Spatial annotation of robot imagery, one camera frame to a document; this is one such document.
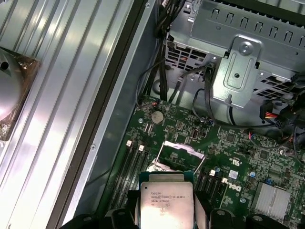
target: wire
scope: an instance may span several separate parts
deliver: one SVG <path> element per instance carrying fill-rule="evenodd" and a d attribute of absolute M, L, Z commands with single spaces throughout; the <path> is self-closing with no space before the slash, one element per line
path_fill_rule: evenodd
<path fill-rule="evenodd" d="M 290 141 L 290 139 L 293 137 L 293 135 L 294 135 L 294 133 L 292 133 L 288 138 L 286 138 L 285 141 L 283 141 L 281 144 L 278 144 L 277 146 L 273 146 L 273 147 L 260 146 L 255 141 L 253 141 L 252 137 L 254 136 L 254 134 L 251 134 L 250 132 L 249 132 L 249 139 L 253 143 L 253 145 L 255 145 L 257 148 L 260 148 L 260 149 L 277 149 L 278 147 L 281 147 L 281 146 L 287 144 Z"/>
<path fill-rule="evenodd" d="M 203 89 L 203 88 L 200 88 L 199 90 L 196 91 L 195 96 L 194 96 L 194 99 L 193 99 L 192 111 L 193 111 L 194 115 L 195 115 L 197 118 L 199 118 L 200 122 L 202 122 L 202 123 L 204 123 L 204 122 L 209 122 L 209 121 L 210 121 L 209 119 L 200 117 L 200 116 L 198 115 L 198 113 L 196 112 L 196 110 L 195 110 L 195 103 L 196 103 L 196 101 L 197 101 L 197 97 L 198 97 L 198 94 L 199 94 L 200 91 L 204 91 L 204 89 Z"/>
<path fill-rule="evenodd" d="M 299 157 L 297 156 L 297 149 L 296 149 L 296 126 L 294 128 L 294 132 L 293 132 L 293 140 L 292 140 L 292 144 L 293 144 L 293 147 L 294 147 L 294 156 L 295 156 L 295 159 L 298 161 L 298 163 L 300 163 L 301 165 L 304 165 L 304 162 L 301 161 L 299 159 Z"/>
<path fill-rule="evenodd" d="M 156 61 L 165 57 L 165 46 L 163 45 L 163 40 L 166 37 L 166 33 L 170 27 L 170 24 L 178 16 L 179 12 L 183 8 L 186 0 L 169 0 L 165 7 L 160 5 L 158 20 L 154 29 L 154 35 L 159 39 L 160 48 Z M 158 68 L 151 71 L 148 77 L 147 84 L 144 88 L 143 93 L 150 95 L 153 82 L 159 69 L 160 74 L 160 98 L 167 101 L 167 77 L 165 70 L 165 62 L 161 63 Z"/>
<path fill-rule="evenodd" d="M 161 56 L 165 56 L 165 45 L 161 47 Z M 167 101 L 167 78 L 165 71 L 165 60 L 159 65 L 159 76 L 160 76 L 160 99 Z"/>
<path fill-rule="evenodd" d="M 277 118 L 278 115 L 277 114 L 273 114 L 273 113 L 270 113 L 270 112 L 266 112 L 266 117 L 272 117 L 272 118 Z"/>
<path fill-rule="evenodd" d="M 161 61 L 162 59 L 164 59 L 164 57 L 162 57 L 162 42 L 159 42 L 159 47 L 158 47 L 158 53 L 157 53 L 157 57 L 156 57 L 156 60 L 155 60 L 155 63 L 157 63 L 158 61 Z M 143 94 L 146 94 L 146 95 L 150 95 L 151 94 L 151 90 L 152 90 L 152 87 L 153 87 L 153 83 L 154 83 L 154 79 L 156 77 L 156 74 L 158 72 L 158 69 L 159 69 L 159 65 L 155 66 L 151 73 L 149 74 L 148 76 L 148 79 L 147 79 L 147 83 L 144 87 L 144 90 L 143 90 Z"/>
<path fill-rule="evenodd" d="M 236 122 L 235 122 L 234 117 L 233 117 L 233 107 L 232 106 L 229 107 L 229 117 L 230 117 L 231 123 L 233 125 L 236 125 Z"/>
<path fill-rule="evenodd" d="M 189 71 L 183 73 L 183 74 L 178 78 L 178 82 L 177 82 L 177 84 L 176 84 L 176 86 L 175 86 L 175 88 L 174 88 L 174 91 L 173 91 L 173 93 L 172 93 L 172 95 L 171 95 L 171 97 L 170 97 L 170 99 L 169 99 L 168 102 L 171 103 L 171 102 L 174 100 L 175 96 L 176 96 L 177 93 L 178 93 L 178 90 L 179 90 L 179 87 L 180 87 L 180 85 L 181 85 L 181 82 L 183 81 L 183 79 L 184 79 L 186 76 L 188 76 L 189 74 L 192 74 L 192 73 L 200 72 L 200 71 L 202 71 L 202 70 L 204 70 L 204 69 L 206 69 L 206 66 L 201 66 L 201 67 L 198 67 L 198 68 L 194 68 L 194 69 L 192 69 L 192 70 L 189 70 Z"/>
<path fill-rule="evenodd" d="M 156 67 L 156 66 L 158 66 L 159 64 L 161 64 L 163 61 L 164 61 L 164 59 L 162 59 L 162 60 L 156 62 L 153 66 L 149 67 L 149 68 L 146 69 L 143 73 L 140 74 L 139 79 L 138 79 L 138 82 L 137 82 L 136 90 L 135 90 L 135 102 L 136 102 L 136 104 L 137 104 L 138 107 L 142 107 L 142 106 L 139 104 L 138 94 L 139 94 L 140 84 L 141 84 L 141 81 L 142 81 L 143 77 L 145 76 L 146 73 L 148 73 L 151 69 L 153 69 L 154 67 Z"/>
<path fill-rule="evenodd" d="M 273 127 L 274 124 L 268 124 L 268 125 L 232 125 L 232 124 L 228 124 L 225 123 L 223 121 L 220 120 L 216 120 L 213 112 L 212 112 L 212 107 L 211 107 L 211 100 L 210 100 L 210 89 L 211 89 L 211 79 L 212 79 L 212 75 L 213 75 L 213 69 L 210 67 L 207 67 L 205 75 L 204 75 L 204 80 L 205 80 L 205 84 L 204 84 L 204 98 L 205 98 L 205 105 L 206 105 L 206 109 L 207 112 L 209 114 L 209 117 L 212 119 L 212 121 L 215 123 L 215 125 L 218 126 L 222 126 L 222 127 L 227 127 L 227 128 L 231 128 L 231 129 L 261 129 L 261 128 L 269 128 L 269 127 Z"/>
<path fill-rule="evenodd" d="M 173 101 L 173 99 L 175 98 L 175 96 L 177 95 L 180 85 L 181 85 L 181 81 L 178 81 L 176 83 L 176 86 L 175 86 L 175 88 L 173 90 L 173 93 L 172 93 L 172 95 L 171 95 L 171 97 L 170 97 L 170 99 L 168 101 L 169 103 L 171 103 Z"/>

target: integrated circuit chip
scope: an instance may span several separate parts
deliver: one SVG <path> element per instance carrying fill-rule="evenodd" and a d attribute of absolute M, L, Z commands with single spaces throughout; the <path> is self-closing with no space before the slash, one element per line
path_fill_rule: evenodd
<path fill-rule="evenodd" d="M 194 226 L 193 184 L 191 182 L 143 182 L 141 184 L 141 228 Z"/>
<path fill-rule="evenodd" d="M 267 157 L 268 157 L 268 152 L 262 150 L 262 151 L 261 151 L 261 154 L 259 155 L 259 157 L 260 157 L 261 159 L 266 160 Z"/>
<path fill-rule="evenodd" d="M 226 141 L 227 141 L 227 142 L 233 143 L 234 140 L 235 140 L 235 135 L 234 135 L 234 134 L 228 134 L 228 135 L 227 135 L 227 138 L 226 138 Z"/>

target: dimm slot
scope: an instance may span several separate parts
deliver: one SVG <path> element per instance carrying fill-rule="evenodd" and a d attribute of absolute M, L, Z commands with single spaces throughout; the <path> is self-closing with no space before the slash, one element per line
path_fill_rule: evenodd
<path fill-rule="evenodd" d="M 121 167 L 122 169 L 120 170 L 120 173 L 118 174 L 118 182 L 115 184 L 115 188 L 114 188 L 114 197 L 112 198 L 112 201 L 109 205 L 109 209 L 113 208 L 113 205 L 116 203 L 117 199 L 119 198 L 119 196 L 121 195 L 121 186 L 122 183 L 124 183 L 124 180 L 126 178 L 126 174 L 128 169 L 130 168 L 130 162 L 133 159 L 133 156 L 135 154 L 136 149 L 132 148 L 131 151 L 128 153 L 127 158 L 124 163 L 124 165 Z"/>
<path fill-rule="evenodd" d="M 123 203 L 125 201 L 125 197 L 127 196 L 127 192 L 129 190 L 131 182 L 133 180 L 134 174 L 136 172 L 140 158 L 141 158 L 141 153 L 137 153 L 135 155 L 135 158 L 134 158 L 132 164 L 130 165 L 130 170 L 128 171 L 128 176 L 125 180 L 125 184 L 121 190 L 121 196 L 120 196 L 115 208 L 120 208 L 123 205 Z"/>

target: ram slot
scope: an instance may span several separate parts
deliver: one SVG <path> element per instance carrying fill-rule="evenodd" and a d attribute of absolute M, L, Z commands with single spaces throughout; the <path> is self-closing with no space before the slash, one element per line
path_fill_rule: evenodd
<path fill-rule="evenodd" d="M 142 162 L 140 164 L 140 167 L 139 167 L 139 169 L 137 171 L 137 176 L 134 179 L 134 182 L 133 182 L 131 190 L 136 190 L 137 189 L 137 187 L 139 185 L 139 175 L 140 175 L 140 172 L 146 171 L 146 169 L 147 169 L 148 153 L 145 152 L 142 158 L 143 158 L 143 160 L 142 160 Z"/>
<path fill-rule="evenodd" d="M 132 148 L 131 151 L 129 151 L 129 153 L 127 154 L 127 156 L 124 157 L 123 162 L 125 161 L 125 163 L 122 165 L 122 167 L 120 169 L 120 172 L 118 174 L 117 182 L 114 186 L 115 188 L 114 188 L 114 192 L 113 192 L 112 201 L 109 205 L 109 209 L 113 209 L 113 206 L 115 205 L 118 198 L 122 194 L 121 188 L 125 183 L 126 175 L 127 175 L 127 172 L 130 168 L 130 163 L 132 162 L 132 159 L 133 159 L 136 152 L 137 152 L 137 150 L 135 148 Z"/>
<path fill-rule="evenodd" d="M 139 161 L 140 161 L 141 156 L 142 156 L 142 153 L 138 153 L 138 154 L 135 156 L 135 158 L 134 158 L 132 164 L 130 165 L 130 169 L 129 169 L 129 171 L 128 171 L 127 178 L 126 178 L 126 180 L 125 180 L 124 186 L 123 186 L 122 189 L 121 189 L 121 193 L 122 193 L 122 194 L 121 194 L 121 196 L 119 197 L 119 199 L 118 199 L 118 201 L 117 201 L 117 203 L 116 203 L 116 205 L 115 205 L 114 208 L 120 208 L 120 207 L 124 204 L 125 198 L 126 198 L 126 196 L 127 196 L 127 192 L 128 192 L 128 190 L 130 189 L 130 186 L 131 186 L 132 180 L 133 180 L 133 178 L 134 178 L 135 172 L 136 172 L 136 170 L 137 170 L 137 166 L 138 166 L 138 164 L 139 164 Z"/>

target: sheet metal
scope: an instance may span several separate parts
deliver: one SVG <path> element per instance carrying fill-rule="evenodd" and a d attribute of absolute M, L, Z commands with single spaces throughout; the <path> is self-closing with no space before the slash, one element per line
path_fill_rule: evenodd
<path fill-rule="evenodd" d="M 0 46 L 41 69 L 0 148 L 0 228 L 45 228 L 132 0 L 10 0 Z"/>

